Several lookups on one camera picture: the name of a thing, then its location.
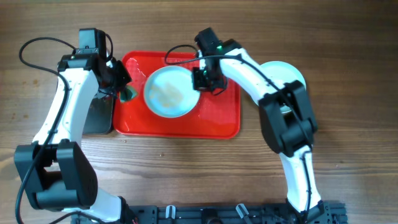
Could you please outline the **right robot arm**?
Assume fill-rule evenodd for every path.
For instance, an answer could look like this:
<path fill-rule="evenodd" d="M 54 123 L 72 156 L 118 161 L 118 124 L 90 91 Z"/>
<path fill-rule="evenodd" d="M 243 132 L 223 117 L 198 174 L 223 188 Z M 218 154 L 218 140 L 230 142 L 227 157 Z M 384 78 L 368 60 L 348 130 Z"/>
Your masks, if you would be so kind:
<path fill-rule="evenodd" d="M 287 71 L 267 71 L 235 40 L 219 40 L 212 28 L 200 31 L 199 67 L 193 88 L 225 90 L 237 83 L 258 105 L 263 138 L 279 155 L 287 181 L 287 200 L 297 212 L 309 212 L 320 201 L 312 166 L 313 135 L 318 129 L 305 85 L 287 78 Z"/>

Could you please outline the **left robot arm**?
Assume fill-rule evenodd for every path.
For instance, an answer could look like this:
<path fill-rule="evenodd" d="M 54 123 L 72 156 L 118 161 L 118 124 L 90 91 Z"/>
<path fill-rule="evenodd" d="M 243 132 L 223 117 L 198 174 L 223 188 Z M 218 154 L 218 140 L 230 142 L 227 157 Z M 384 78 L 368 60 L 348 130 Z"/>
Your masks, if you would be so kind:
<path fill-rule="evenodd" d="M 32 142 L 20 145 L 14 163 L 21 178 L 15 216 L 22 222 L 26 196 L 36 210 L 77 215 L 96 223 L 137 223 L 126 200 L 98 187 L 94 168 L 81 150 L 91 102 L 110 96 L 122 102 L 136 91 L 123 63 L 113 57 L 110 36 L 95 28 L 79 31 L 79 45 L 64 55 L 54 74 L 58 85 L 49 113 Z"/>

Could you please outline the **large white plate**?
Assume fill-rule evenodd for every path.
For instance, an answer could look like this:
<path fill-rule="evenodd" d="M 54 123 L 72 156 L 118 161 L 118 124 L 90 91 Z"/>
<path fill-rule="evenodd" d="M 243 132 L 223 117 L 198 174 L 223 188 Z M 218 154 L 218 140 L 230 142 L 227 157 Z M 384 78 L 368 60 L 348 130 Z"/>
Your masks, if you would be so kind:
<path fill-rule="evenodd" d="M 267 78 L 271 79 L 279 89 L 284 87 L 285 83 L 292 83 L 299 81 L 305 89 L 307 89 L 305 79 L 301 72 L 293 65 L 282 61 L 270 61 L 260 65 Z M 264 87 L 260 87 L 262 95 L 251 96 L 255 104 L 264 96 L 265 93 L 275 93 L 276 90 L 271 87 L 267 82 Z"/>

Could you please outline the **green yellow sponge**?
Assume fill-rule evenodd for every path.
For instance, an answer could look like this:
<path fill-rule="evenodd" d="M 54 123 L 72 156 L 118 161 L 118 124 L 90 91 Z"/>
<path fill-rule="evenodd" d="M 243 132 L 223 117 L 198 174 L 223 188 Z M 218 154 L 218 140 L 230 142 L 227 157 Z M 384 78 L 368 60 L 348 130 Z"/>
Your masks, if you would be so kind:
<path fill-rule="evenodd" d="M 137 91 L 131 85 L 126 85 L 120 92 L 119 92 L 119 100 L 121 103 L 127 103 L 133 100 L 137 96 Z"/>

